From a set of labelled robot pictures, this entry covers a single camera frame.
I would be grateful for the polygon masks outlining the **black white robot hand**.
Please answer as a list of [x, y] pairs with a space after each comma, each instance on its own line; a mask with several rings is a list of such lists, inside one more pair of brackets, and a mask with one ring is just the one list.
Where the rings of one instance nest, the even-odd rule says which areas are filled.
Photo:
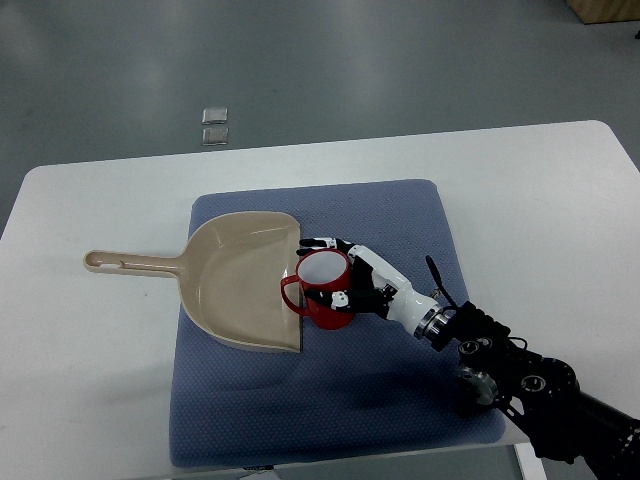
[[411, 335], [420, 334], [444, 311], [433, 297], [416, 291], [411, 281], [368, 247], [339, 238], [299, 241], [297, 254], [305, 256], [324, 248], [344, 253], [351, 266], [352, 288], [339, 293], [343, 309], [353, 314], [374, 313], [401, 324]]

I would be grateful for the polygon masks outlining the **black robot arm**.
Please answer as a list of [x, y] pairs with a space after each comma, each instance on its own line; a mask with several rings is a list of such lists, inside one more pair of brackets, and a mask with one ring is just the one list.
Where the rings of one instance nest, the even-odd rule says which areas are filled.
[[638, 420], [582, 392], [567, 363], [529, 350], [471, 302], [435, 305], [414, 335], [436, 351], [456, 341], [468, 401], [500, 410], [537, 457], [568, 464], [581, 457], [599, 479], [638, 478]]

